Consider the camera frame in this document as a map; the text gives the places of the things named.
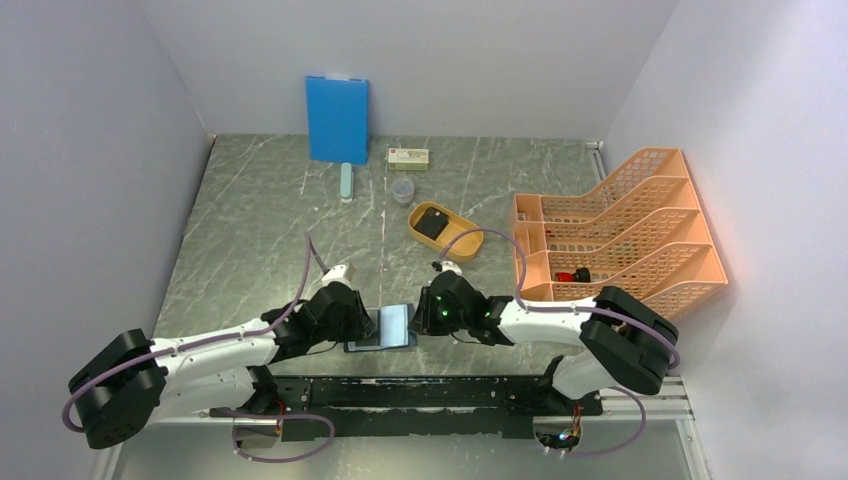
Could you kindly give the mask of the dark blue card holder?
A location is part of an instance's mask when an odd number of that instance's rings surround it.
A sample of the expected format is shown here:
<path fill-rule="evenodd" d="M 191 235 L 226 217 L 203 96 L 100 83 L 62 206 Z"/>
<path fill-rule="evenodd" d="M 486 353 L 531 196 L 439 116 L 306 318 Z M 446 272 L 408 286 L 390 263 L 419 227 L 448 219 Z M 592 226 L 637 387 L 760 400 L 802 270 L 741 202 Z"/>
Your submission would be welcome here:
<path fill-rule="evenodd" d="M 402 350 L 417 345 L 417 334 L 409 328 L 414 315 L 412 304 L 368 308 L 367 313 L 376 331 L 367 339 L 346 342 L 345 353 Z"/>

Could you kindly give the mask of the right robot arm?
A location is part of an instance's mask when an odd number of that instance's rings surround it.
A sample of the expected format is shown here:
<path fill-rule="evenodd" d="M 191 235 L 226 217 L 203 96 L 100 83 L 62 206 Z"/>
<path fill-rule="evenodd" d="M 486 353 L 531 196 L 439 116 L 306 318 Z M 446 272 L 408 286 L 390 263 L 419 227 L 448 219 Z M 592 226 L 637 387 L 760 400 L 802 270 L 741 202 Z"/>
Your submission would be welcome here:
<path fill-rule="evenodd" d="M 427 336 L 464 330 L 488 346 L 549 342 L 582 348 L 552 361 L 550 380 L 539 389 L 542 406 L 553 414 L 606 388 L 655 395 L 680 363 L 677 328 L 615 286 L 576 301 L 533 302 L 486 296 L 463 276 L 443 271 L 422 288 L 409 328 Z"/>

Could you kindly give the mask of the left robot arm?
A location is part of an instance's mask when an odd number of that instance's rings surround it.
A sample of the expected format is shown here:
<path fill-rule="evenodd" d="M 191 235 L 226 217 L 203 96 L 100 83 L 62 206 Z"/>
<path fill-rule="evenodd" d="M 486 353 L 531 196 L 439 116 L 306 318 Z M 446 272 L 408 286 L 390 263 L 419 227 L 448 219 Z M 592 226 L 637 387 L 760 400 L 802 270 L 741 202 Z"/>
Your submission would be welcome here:
<path fill-rule="evenodd" d="M 207 334 L 149 338 L 128 330 L 72 377 L 69 408 L 79 421 L 68 413 L 63 420 L 100 450 L 149 424 L 203 410 L 278 413 L 284 402 L 270 365 L 304 356 L 322 342 L 365 340 L 377 331 L 360 293 L 340 282 Z"/>

